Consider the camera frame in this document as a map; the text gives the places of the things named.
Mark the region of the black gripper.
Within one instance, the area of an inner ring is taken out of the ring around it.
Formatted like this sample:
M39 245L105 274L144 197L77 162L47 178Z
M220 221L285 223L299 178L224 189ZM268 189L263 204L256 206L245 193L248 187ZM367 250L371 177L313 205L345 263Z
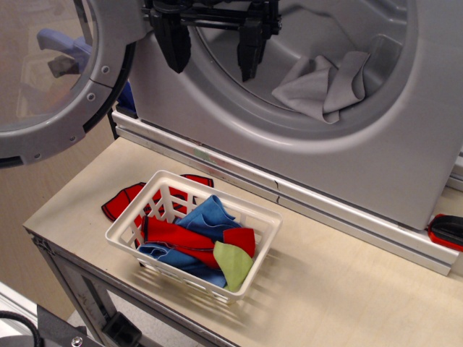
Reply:
M238 65L242 81L254 79L263 60L267 35L277 35L281 15L277 1L144 1L149 21L168 66L182 73L191 57L187 27L238 30Z

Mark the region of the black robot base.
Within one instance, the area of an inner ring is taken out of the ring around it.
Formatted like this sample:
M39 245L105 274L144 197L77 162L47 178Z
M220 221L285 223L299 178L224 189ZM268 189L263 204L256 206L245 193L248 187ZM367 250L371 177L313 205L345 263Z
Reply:
M38 306L38 325L21 314L1 310L1 319L19 323L29 335L1 337L1 346L102 346L88 336L85 327L74 327Z

